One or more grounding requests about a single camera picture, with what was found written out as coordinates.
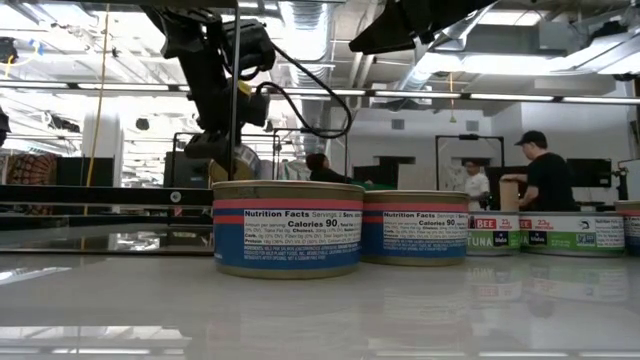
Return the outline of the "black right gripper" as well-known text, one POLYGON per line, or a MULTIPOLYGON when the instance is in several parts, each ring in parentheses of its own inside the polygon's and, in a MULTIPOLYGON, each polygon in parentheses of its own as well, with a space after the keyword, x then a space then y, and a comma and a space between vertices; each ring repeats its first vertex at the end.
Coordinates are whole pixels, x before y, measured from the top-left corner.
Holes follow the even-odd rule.
POLYGON ((490 10, 496 0, 387 0, 381 14, 350 43, 354 53, 382 54, 426 45, 438 32, 490 10))

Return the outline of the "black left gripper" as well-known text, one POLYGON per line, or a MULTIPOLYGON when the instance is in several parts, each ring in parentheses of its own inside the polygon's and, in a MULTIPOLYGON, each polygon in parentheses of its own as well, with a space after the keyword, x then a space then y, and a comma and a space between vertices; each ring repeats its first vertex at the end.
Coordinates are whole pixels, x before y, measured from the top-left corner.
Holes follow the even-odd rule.
POLYGON ((236 129, 245 123, 263 127, 268 115, 269 98, 253 94, 243 81, 237 82, 236 106, 232 106, 233 79, 224 74, 221 58, 194 54, 192 64, 192 101, 199 114, 198 125, 205 131, 194 135, 184 152, 193 159, 227 160, 230 145, 223 136, 231 130, 232 110, 236 110, 236 129))

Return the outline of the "Bumble Bee tuna can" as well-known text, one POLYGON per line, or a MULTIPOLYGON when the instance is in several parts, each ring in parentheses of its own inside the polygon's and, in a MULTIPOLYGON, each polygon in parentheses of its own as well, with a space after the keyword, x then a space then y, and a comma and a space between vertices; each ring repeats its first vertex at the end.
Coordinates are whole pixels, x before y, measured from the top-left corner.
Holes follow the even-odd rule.
POLYGON ((624 219, 616 213, 524 212, 523 252, 572 257, 619 257, 625 252, 624 219))
MULTIPOLYGON (((235 149, 234 180, 256 180, 260 178, 261 162, 257 153, 246 145, 235 149)), ((227 171, 214 160, 209 164, 209 182, 211 184, 227 181, 227 171)))
POLYGON ((517 212, 476 211, 469 215, 467 256, 512 256, 521 248, 517 212))

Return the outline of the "Wild Planet salmon can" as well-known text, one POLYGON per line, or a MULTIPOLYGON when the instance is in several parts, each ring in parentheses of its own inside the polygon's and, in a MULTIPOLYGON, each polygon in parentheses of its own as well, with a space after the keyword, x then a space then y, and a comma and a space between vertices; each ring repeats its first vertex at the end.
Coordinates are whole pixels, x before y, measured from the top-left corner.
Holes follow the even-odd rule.
POLYGON ((216 269, 260 279, 319 279, 357 270, 364 189, 309 181, 216 183, 216 269))
POLYGON ((361 260, 448 266, 466 258, 469 196, 462 192, 381 190, 364 195, 361 260))
POLYGON ((623 200, 615 203, 615 209, 624 220, 626 251, 640 257, 640 200, 623 200))

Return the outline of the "long ceiling light strip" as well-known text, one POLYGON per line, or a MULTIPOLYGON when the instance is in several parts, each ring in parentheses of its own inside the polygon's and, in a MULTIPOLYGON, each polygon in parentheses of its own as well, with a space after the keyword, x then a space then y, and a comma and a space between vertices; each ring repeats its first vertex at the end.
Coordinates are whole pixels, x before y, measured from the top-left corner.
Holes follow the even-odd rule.
MULTIPOLYGON (((0 80, 0 89, 12 90, 52 90, 89 92, 100 89, 106 92, 156 94, 171 93, 187 94, 187 85, 174 84, 140 84, 140 83, 64 83, 51 81, 11 81, 0 80)), ((640 106, 637 97, 597 97, 597 96, 565 96, 565 95, 529 95, 529 94, 497 94, 497 93, 468 93, 468 92, 434 92, 434 91, 399 91, 375 89, 337 89, 334 93, 340 97, 365 97, 385 99, 411 100, 454 100, 454 101, 496 101, 496 102, 525 102, 525 103, 557 103, 557 104, 587 104, 610 106, 640 106)))

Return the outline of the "pale draped cloth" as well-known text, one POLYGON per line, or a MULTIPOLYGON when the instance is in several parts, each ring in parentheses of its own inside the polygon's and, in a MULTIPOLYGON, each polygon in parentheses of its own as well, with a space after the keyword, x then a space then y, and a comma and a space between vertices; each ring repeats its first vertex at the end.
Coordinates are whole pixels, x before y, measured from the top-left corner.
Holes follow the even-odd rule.
POLYGON ((259 178, 261 180, 293 180, 307 181, 311 172, 301 160, 282 160, 260 162, 259 178))

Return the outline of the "white pillar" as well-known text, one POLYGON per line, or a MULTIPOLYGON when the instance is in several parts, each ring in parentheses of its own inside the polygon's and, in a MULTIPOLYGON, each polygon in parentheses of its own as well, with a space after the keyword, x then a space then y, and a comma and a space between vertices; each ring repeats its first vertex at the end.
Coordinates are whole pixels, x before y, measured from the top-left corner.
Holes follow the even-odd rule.
POLYGON ((107 110, 87 111, 82 125, 81 153, 86 157, 122 157, 124 130, 120 114, 107 110))

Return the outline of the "person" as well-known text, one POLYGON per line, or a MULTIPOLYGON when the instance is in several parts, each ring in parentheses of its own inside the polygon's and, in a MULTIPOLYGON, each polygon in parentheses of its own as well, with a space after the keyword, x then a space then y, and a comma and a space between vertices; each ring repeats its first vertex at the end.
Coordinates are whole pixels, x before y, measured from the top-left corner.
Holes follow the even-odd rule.
POLYGON ((525 174, 506 174, 503 182, 526 184, 519 208, 535 212, 575 212, 572 175, 566 160, 548 149, 546 136, 537 130, 525 132, 515 143, 529 160, 525 174))
POLYGON ((469 196, 469 210, 484 210, 490 197, 489 179, 472 160, 467 160, 464 167, 467 172, 465 192, 469 196))
POLYGON ((339 174, 330 168, 328 157, 324 153, 309 154, 305 158, 307 168, 310 170, 310 180, 328 183, 343 183, 355 185, 373 185, 371 180, 358 182, 352 178, 339 174))

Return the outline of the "black partition panel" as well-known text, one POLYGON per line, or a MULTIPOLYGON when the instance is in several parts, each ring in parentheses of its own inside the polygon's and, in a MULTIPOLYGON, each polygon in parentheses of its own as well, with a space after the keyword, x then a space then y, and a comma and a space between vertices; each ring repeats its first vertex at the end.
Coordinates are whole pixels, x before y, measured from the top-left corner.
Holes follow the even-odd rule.
POLYGON ((56 184, 85 186, 91 175, 90 186, 113 187, 114 159, 96 157, 60 157, 57 159, 56 184))

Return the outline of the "black cabinet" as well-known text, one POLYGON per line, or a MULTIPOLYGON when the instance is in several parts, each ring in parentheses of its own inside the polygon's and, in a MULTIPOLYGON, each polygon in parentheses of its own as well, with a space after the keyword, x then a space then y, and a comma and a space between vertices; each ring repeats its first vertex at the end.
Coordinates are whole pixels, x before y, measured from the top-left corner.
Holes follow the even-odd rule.
POLYGON ((414 165, 414 157, 378 156, 376 165, 355 166, 353 182, 367 190, 396 190, 399 168, 403 164, 414 165))

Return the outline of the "white patterned cloth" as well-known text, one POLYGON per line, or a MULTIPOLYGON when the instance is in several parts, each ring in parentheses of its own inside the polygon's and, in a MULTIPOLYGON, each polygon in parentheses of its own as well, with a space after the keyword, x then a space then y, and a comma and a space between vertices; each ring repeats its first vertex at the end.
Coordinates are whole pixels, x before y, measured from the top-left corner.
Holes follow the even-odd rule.
POLYGON ((446 165, 441 170, 441 185, 446 191, 465 190, 467 172, 461 165, 446 165))

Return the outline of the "patterned tapestry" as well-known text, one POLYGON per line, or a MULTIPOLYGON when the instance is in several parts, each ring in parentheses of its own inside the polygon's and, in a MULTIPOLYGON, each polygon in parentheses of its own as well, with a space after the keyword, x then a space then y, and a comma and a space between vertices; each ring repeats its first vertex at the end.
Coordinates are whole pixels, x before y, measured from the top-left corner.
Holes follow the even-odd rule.
POLYGON ((57 160, 54 154, 0 155, 0 185, 54 185, 57 160))

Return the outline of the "tan cardboard box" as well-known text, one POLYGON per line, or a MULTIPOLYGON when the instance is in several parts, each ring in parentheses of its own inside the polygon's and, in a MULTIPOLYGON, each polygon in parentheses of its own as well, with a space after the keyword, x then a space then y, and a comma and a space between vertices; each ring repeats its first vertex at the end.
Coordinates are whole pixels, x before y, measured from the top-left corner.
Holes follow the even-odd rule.
POLYGON ((500 210, 502 212, 518 212, 519 181, 509 175, 504 175, 499 181, 500 210))

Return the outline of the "black tripod stand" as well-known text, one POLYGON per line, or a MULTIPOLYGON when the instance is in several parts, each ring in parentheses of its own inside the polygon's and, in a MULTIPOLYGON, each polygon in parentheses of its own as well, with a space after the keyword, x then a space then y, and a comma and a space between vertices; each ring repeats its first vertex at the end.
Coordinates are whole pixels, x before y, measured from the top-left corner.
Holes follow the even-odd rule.
POLYGON ((624 161, 620 161, 616 166, 612 167, 611 175, 618 181, 615 189, 617 191, 619 201, 626 201, 629 199, 627 182, 628 173, 629 170, 626 167, 624 161))

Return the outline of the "black metal shelf frame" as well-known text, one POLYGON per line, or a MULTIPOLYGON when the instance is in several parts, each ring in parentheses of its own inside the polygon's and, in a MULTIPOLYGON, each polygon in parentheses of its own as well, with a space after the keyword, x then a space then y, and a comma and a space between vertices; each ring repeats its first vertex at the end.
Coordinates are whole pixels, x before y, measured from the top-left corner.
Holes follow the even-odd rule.
MULTIPOLYGON (((239 73, 239 24, 226 24, 211 8, 157 0, 141 6, 165 37, 162 53, 179 60, 187 97, 197 108, 205 131, 223 160, 233 164, 239 115, 239 86, 224 75, 239 73)), ((4 216, 0 214, 0 254, 84 254, 140 256, 210 256, 210 238, 202 218, 168 215, 91 215, 91 208, 176 209, 207 212, 213 192, 197 188, 122 188, 91 183, 93 157, 82 158, 85 185, 0 185, 0 205, 80 208, 80 216, 4 216)))

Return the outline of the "spiral ceiling air duct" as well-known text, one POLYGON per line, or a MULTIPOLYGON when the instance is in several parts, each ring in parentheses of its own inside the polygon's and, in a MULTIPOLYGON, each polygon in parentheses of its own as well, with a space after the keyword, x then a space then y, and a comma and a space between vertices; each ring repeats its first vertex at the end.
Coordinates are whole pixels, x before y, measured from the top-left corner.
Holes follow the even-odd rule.
MULTIPOLYGON (((330 69, 324 65, 328 59, 332 6, 320 2, 280 2, 281 15, 285 23, 284 50, 298 60, 311 74, 327 82, 330 69)), ((290 70, 293 86, 320 88, 307 74, 295 66, 290 70)), ((306 122, 314 128, 328 129, 330 124, 328 101, 301 100, 301 112, 306 122)), ((324 153, 326 140, 311 134, 301 134, 303 156, 310 153, 324 153)))

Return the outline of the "black tube frame stand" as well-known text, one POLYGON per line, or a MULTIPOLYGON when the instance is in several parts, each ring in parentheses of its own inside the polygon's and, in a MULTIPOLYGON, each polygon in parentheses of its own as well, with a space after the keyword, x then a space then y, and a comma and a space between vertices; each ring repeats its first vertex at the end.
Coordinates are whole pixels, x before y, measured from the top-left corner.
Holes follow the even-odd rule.
MULTIPOLYGON (((460 135, 457 135, 457 136, 454 136, 454 135, 436 135, 435 136, 435 149, 436 149, 436 189, 437 190, 440 189, 440 146, 439 146, 439 143, 440 143, 441 139, 457 139, 457 140, 460 140, 460 141, 479 141, 479 140, 489 141, 489 140, 496 140, 500 144, 501 165, 502 166, 505 165, 505 140, 504 140, 504 138, 502 136, 482 136, 482 135, 478 135, 478 134, 460 134, 460 135)), ((483 170, 482 170, 482 168, 484 167, 483 159, 481 159, 481 158, 463 158, 461 160, 461 163, 462 163, 463 166, 464 166, 464 163, 467 160, 472 160, 472 161, 476 162, 480 166, 481 171, 483 172, 483 170)), ((492 199, 492 195, 491 195, 491 192, 490 192, 490 197, 488 199, 488 204, 487 204, 486 208, 484 210, 481 210, 481 211, 489 211, 491 209, 492 202, 493 202, 493 199, 492 199)))
POLYGON ((274 128, 271 131, 272 161, 301 160, 308 154, 331 155, 332 145, 339 145, 344 151, 343 175, 348 175, 348 135, 342 130, 322 128, 274 128))

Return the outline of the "black table edge rail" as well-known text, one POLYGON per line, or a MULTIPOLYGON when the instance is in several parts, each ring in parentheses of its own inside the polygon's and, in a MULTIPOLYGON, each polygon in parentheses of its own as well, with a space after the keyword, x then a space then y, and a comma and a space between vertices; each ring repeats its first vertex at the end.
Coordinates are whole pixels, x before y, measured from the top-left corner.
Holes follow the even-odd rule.
POLYGON ((22 231, 49 228, 111 226, 131 224, 201 225, 211 226, 210 216, 145 216, 145 215, 55 215, 23 216, 0 214, 0 231, 22 231))

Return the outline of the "black wall monitor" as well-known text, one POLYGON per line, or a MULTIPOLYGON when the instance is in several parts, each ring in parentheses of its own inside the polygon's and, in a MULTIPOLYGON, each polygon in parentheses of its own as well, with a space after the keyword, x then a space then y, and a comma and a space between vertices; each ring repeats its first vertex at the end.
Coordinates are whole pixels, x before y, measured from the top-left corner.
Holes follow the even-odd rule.
POLYGON ((612 161, 610 159, 567 159, 572 186, 579 188, 610 188, 612 161))

